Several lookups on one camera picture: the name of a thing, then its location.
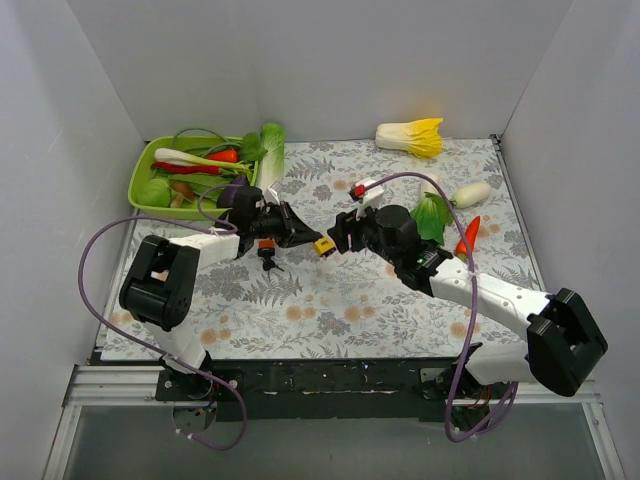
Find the yellow padlock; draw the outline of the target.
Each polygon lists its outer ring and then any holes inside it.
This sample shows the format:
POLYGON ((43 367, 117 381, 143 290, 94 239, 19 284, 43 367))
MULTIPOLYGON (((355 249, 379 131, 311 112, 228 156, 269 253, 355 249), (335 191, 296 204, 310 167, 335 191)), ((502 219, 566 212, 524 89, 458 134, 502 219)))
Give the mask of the yellow padlock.
POLYGON ((313 243, 313 248, 316 255, 320 258, 329 257, 336 251, 333 241, 328 237, 322 237, 316 240, 313 243))

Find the orange padlock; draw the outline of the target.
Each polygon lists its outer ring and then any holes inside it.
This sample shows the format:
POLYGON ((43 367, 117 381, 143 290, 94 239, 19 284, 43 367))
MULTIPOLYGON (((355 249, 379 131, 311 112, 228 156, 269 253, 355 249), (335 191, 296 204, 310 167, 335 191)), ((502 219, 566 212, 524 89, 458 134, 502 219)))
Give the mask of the orange padlock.
POLYGON ((262 268, 269 273, 272 270, 282 271, 276 264, 274 258, 276 253, 276 243, 273 239, 261 239, 258 241, 257 255, 262 260, 262 268))

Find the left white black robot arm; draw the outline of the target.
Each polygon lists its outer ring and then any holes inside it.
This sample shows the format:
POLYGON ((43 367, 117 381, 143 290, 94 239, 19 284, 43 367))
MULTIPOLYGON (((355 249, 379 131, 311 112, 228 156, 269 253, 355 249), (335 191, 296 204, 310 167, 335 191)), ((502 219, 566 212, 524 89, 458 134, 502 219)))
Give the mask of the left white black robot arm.
POLYGON ((207 352, 187 320, 198 273, 242 257, 255 241, 271 240, 280 248, 311 244, 320 256, 332 249, 273 191, 254 186, 234 190, 232 206, 223 216, 233 231, 217 229, 174 239, 145 237, 119 293, 120 306, 145 324, 161 359, 180 373, 178 387, 193 400, 205 398, 213 386, 211 373, 202 368, 207 352))

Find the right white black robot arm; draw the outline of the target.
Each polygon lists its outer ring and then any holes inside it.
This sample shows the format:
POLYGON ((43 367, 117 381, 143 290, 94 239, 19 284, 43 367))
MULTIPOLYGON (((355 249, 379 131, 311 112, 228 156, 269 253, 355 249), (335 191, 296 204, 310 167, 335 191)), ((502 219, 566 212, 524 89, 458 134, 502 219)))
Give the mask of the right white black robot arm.
POLYGON ((535 382, 564 397, 576 394, 608 349, 580 295, 555 294, 469 271, 465 262, 420 238, 408 210, 397 205, 337 215, 328 234, 340 253, 368 249, 394 268, 408 288, 475 308, 515 333, 506 345, 479 345, 459 357, 454 389, 475 397, 488 385, 535 382))

